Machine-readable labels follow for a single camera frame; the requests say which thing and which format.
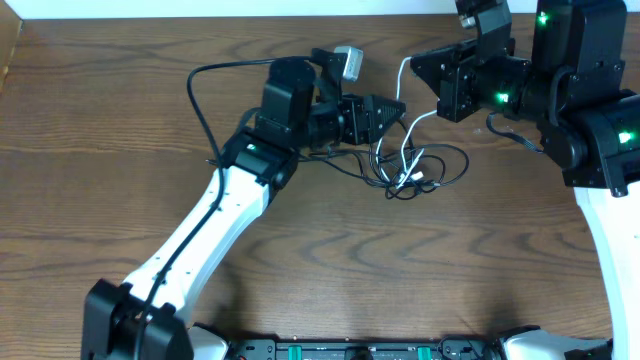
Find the black cable barrel plug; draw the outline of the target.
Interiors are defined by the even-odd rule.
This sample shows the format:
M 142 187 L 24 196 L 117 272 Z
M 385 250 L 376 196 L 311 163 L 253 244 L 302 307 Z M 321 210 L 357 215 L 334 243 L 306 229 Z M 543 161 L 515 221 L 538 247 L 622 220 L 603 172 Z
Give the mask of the black cable barrel plug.
M 452 185 L 459 176 L 447 178 L 448 166 L 443 156 L 430 150 L 457 150 L 446 144 L 415 145 L 409 141 L 399 150 L 383 153 L 376 146 L 364 150 L 346 150 L 357 165 L 356 172 L 346 174 L 362 180 L 371 188 L 381 189 L 387 200 L 409 201 Z

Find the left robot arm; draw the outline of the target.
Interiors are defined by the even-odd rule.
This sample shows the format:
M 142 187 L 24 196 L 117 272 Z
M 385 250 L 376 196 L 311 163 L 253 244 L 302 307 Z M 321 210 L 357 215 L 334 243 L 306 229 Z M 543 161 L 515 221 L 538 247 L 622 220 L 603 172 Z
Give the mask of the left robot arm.
M 84 303 L 85 359 L 223 359 L 228 343 L 191 321 L 237 238 L 295 173 L 304 150 L 378 142 L 404 103 L 346 94 L 360 64 L 341 50 L 268 61 L 261 104 L 224 145 L 204 194 L 169 239 L 122 284 L 98 281 Z

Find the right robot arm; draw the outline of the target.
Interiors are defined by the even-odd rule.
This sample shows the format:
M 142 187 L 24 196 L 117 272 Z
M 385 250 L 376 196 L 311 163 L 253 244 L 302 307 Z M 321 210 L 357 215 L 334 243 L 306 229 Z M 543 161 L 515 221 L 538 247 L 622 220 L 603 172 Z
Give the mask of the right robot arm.
M 476 359 L 635 359 L 639 355 L 639 96 L 621 85 L 623 0 L 539 0 L 532 53 L 515 55 L 504 1 L 460 1 L 474 39 L 414 55 L 410 66 L 438 99 L 441 118 L 480 109 L 535 123 L 535 151 L 573 189 L 592 234 L 608 298 L 610 339 L 523 326 Z

